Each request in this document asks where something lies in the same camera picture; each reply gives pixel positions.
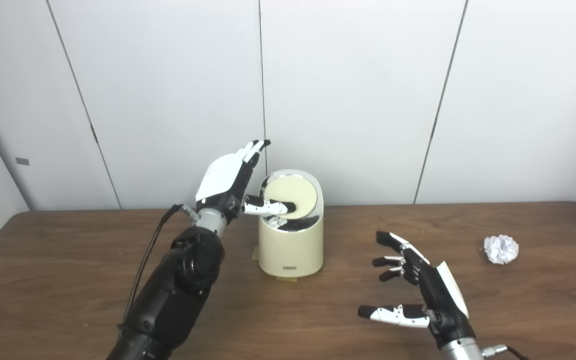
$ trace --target crumpled paper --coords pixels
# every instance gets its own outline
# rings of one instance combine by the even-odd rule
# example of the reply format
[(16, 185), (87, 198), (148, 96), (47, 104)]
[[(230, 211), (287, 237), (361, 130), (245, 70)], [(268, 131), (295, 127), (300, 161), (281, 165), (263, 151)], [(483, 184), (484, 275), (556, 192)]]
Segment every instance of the crumpled paper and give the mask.
[(484, 250), (492, 264), (508, 264), (519, 255), (519, 244), (508, 235), (484, 239)]

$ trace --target black fingertip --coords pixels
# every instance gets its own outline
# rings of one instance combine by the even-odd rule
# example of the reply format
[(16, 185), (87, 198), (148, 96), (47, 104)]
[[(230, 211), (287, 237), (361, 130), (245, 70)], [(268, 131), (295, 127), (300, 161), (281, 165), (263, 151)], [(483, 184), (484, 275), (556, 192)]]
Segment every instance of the black fingertip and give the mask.
[(294, 213), (297, 211), (297, 205), (294, 202), (282, 201), (281, 202), (287, 209), (289, 213)]
[(370, 319), (370, 316), (377, 311), (377, 306), (360, 305), (357, 309), (357, 315), (362, 318)]
[(393, 246), (393, 237), (391, 236), (390, 232), (386, 231), (377, 231), (377, 235), (375, 237), (377, 244), (383, 246)]
[(372, 266), (375, 268), (384, 267), (388, 265), (388, 260), (385, 257), (378, 257), (372, 260)]
[(388, 280), (391, 280), (392, 278), (397, 278), (397, 276), (400, 275), (399, 271), (390, 271), (390, 270), (386, 270), (384, 272), (382, 272), (381, 274), (379, 274), (379, 281), (381, 281), (382, 283), (385, 283)]

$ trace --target panel seam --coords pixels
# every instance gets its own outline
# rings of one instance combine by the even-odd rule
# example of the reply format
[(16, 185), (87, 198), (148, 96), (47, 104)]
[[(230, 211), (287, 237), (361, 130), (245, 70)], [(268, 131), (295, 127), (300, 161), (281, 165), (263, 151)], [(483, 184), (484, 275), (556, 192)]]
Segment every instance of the panel seam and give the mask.
[[(266, 89), (264, 85), (264, 44), (263, 36), (261, 34), (261, 0), (257, 0), (257, 9), (259, 11), (259, 60), (261, 64), (261, 109), (263, 117), (263, 139), (267, 139), (266, 135)], [(265, 175), (268, 176), (268, 147), (263, 149), (265, 154)]]
[(104, 157), (104, 152), (101, 150), (101, 145), (99, 144), (97, 133), (95, 132), (95, 127), (90, 119), (90, 113), (88, 107), (86, 105), (86, 101), (84, 100), (84, 96), (82, 94), (82, 88), (80, 87), (80, 82), (77, 80), (77, 76), (75, 75), (75, 70), (73, 68), (73, 63), (71, 62), (71, 57), (68, 55), (68, 50), (66, 50), (66, 44), (64, 43), (64, 38), (62, 37), (62, 32), (59, 30), (59, 25), (57, 25), (57, 19), (55, 18), (55, 13), (53, 12), (53, 7), (50, 4), (50, 0), (46, 0), (46, 5), (48, 6), (48, 11), (50, 12), (50, 18), (52, 18), (52, 23), (54, 24), (55, 30), (57, 30), (57, 36), (59, 37), (59, 42), (61, 43), (61, 48), (63, 50), (64, 55), (66, 55), (66, 61), (68, 62), (68, 67), (70, 68), (70, 73), (72, 74), (72, 78), (75, 81), (75, 86), (77, 87), (77, 93), (79, 95), (79, 99), (81, 100), (81, 104), (84, 107), (84, 111), (86, 112), (86, 118), (88, 124), (90, 125), (90, 130), (92, 131), (94, 142), (96, 142), (96, 146), (99, 149), (99, 155), (101, 155), (101, 160), (103, 162), (103, 167), (105, 168), (105, 173), (108, 175), (108, 180), (110, 180), (110, 186), (112, 187), (112, 192), (114, 192), (114, 198), (117, 200), (117, 205), (119, 205), (119, 209), (122, 209), (122, 203), (119, 201), (119, 195), (117, 194), (117, 189), (115, 187), (115, 183), (113, 182), (113, 177), (110, 176), (110, 170), (108, 170), (108, 164), (106, 163), (106, 158)]
[(428, 139), (428, 146), (425, 150), (425, 156), (423, 157), (423, 165), (421, 166), (421, 173), (419, 173), (419, 180), (416, 184), (416, 191), (414, 192), (413, 204), (417, 203), (417, 198), (419, 196), (419, 189), (421, 187), (421, 182), (424, 177), (424, 171), (426, 170), (426, 163), (428, 162), (428, 154), (430, 153), (430, 146), (433, 143), (433, 137), (435, 136), (435, 130), (437, 129), (437, 119), (439, 119), (439, 112), (442, 109), (442, 103), (444, 102), (444, 94), (446, 93), (446, 85), (448, 84), (448, 79), (450, 78), (450, 71), (453, 68), (453, 60), (455, 59), (455, 52), (457, 51), (457, 43), (459, 43), (459, 37), (462, 34), (462, 26), (464, 25), (464, 18), (466, 17), (466, 9), (468, 9), (468, 2), (466, 0), (463, 4), (463, 11), (461, 12), (461, 20), (459, 20), (459, 27), (457, 28), (457, 36), (454, 39), (454, 45), (452, 46), (452, 53), (450, 54), (450, 62), (448, 62), (448, 70), (446, 71), (446, 77), (443, 80), (443, 87), (441, 88), (441, 96), (439, 96), (439, 104), (437, 105), (437, 111), (434, 114), (434, 123), (432, 123), (432, 130), (430, 131), (430, 139)]

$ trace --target small gray label on wall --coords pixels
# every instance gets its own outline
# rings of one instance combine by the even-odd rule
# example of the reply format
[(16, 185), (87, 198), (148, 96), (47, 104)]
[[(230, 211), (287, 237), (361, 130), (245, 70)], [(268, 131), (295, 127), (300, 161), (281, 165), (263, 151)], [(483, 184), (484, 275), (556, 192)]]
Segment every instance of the small gray label on wall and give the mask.
[(16, 161), (20, 166), (30, 166), (30, 160), (23, 157), (15, 157), (14, 161)]

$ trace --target white robotic hand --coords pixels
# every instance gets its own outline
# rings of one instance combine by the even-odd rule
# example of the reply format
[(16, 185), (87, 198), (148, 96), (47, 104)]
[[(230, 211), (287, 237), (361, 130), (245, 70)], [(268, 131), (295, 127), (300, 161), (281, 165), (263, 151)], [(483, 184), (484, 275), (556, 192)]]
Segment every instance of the white robotic hand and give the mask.
[(377, 244), (392, 248), (402, 256), (384, 256), (372, 266), (390, 266), (380, 281), (402, 277), (419, 288), (424, 304), (359, 306), (360, 317), (411, 328), (429, 328), (447, 360), (482, 360), (468, 309), (455, 278), (445, 262), (434, 267), (411, 243), (391, 232), (377, 231)]
[(213, 161), (203, 176), (195, 195), (197, 210), (215, 208), (226, 216), (227, 223), (241, 213), (252, 215), (279, 215), (295, 211), (292, 202), (265, 200), (245, 195), (260, 153), (270, 140), (250, 141), (236, 153), (229, 153)]

